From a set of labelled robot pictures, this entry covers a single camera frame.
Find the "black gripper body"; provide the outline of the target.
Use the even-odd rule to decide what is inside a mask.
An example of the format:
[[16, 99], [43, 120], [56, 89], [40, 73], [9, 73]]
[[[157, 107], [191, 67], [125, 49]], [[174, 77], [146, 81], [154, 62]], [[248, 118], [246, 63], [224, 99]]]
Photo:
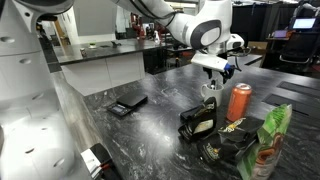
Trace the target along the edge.
[[229, 69], [224, 72], [220, 72], [220, 71], [216, 71], [216, 70], [204, 67], [203, 71], [207, 73], [209, 79], [212, 79], [213, 76], [220, 76], [222, 77], [223, 82], [227, 82], [234, 75], [234, 69]]

